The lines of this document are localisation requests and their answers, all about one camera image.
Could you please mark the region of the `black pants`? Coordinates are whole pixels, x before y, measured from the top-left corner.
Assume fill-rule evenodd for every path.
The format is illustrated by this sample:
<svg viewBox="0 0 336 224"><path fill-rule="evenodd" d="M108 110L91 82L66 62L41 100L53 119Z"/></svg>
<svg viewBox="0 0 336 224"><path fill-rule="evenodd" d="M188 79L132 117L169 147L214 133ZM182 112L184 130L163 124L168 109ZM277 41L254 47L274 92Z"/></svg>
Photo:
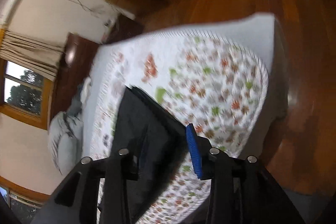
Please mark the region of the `black pants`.
<svg viewBox="0 0 336 224"><path fill-rule="evenodd" d="M147 155L137 181L129 180L129 142L147 132ZM118 107L110 157L106 164L100 223L122 223L125 185L129 219L136 223L168 186L187 151L186 128L137 87L126 88Z"/></svg>

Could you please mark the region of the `grey pillow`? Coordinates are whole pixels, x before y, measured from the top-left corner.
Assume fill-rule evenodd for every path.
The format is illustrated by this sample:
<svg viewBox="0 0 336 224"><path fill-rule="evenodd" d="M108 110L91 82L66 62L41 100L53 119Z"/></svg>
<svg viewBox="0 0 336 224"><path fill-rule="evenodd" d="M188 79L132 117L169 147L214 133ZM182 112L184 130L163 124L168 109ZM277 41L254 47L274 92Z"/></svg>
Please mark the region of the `grey pillow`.
<svg viewBox="0 0 336 224"><path fill-rule="evenodd" d="M48 150L56 169L66 176L80 161L83 146L83 121L77 116L61 111L49 126Z"/></svg>

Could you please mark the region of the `dark grey crumpled garment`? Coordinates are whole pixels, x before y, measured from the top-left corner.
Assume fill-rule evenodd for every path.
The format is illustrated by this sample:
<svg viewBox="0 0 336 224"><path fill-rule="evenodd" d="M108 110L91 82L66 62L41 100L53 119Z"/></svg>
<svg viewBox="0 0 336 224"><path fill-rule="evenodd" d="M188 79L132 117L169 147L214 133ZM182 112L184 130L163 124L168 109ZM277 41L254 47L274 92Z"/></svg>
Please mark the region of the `dark grey crumpled garment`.
<svg viewBox="0 0 336 224"><path fill-rule="evenodd" d="M80 84L77 87L76 94L72 97L71 104L67 109L67 115L69 117L75 117L78 119L81 118L82 105L83 105L83 103L81 102L81 92L83 90L83 86L84 84Z"/></svg>

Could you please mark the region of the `white folded cloth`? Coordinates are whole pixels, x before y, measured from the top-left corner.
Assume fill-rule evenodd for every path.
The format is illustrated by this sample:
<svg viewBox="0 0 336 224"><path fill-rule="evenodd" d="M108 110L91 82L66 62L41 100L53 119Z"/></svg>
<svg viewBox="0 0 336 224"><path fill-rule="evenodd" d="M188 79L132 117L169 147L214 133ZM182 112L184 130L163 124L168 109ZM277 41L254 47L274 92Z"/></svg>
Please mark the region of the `white folded cloth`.
<svg viewBox="0 0 336 224"><path fill-rule="evenodd" d="M80 102L84 105L91 91L91 78L86 77L80 93Z"/></svg>

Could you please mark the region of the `dark wooden headboard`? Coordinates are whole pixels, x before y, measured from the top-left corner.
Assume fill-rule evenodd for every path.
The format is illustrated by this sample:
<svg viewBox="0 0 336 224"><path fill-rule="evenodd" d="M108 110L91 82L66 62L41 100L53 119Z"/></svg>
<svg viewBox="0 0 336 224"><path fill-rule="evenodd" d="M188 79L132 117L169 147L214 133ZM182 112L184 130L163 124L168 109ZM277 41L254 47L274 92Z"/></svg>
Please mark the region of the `dark wooden headboard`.
<svg viewBox="0 0 336 224"><path fill-rule="evenodd" d="M100 45L77 34L69 33L66 46L59 62L54 82L49 118L71 105L77 87L88 76L92 62Z"/></svg>

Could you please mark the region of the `wooden framed window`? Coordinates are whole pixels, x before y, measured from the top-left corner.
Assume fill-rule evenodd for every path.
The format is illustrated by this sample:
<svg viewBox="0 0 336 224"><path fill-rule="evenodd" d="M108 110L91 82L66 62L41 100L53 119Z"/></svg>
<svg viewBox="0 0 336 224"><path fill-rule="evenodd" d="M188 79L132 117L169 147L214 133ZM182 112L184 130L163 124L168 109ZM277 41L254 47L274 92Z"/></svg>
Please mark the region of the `wooden framed window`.
<svg viewBox="0 0 336 224"><path fill-rule="evenodd" d="M53 85L31 69L1 59L1 113L46 130Z"/></svg>

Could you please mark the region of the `beige curtain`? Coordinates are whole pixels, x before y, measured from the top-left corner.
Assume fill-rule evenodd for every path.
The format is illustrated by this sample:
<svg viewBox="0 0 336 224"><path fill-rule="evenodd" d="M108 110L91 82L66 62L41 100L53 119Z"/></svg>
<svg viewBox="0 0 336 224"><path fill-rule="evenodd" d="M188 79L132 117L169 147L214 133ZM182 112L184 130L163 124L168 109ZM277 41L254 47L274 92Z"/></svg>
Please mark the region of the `beige curtain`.
<svg viewBox="0 0 336 224"><path fill-rule="evenodd" d="M63 51L63 45L1 29L1 59L30 69L50 81L56 79Z"/></svg>

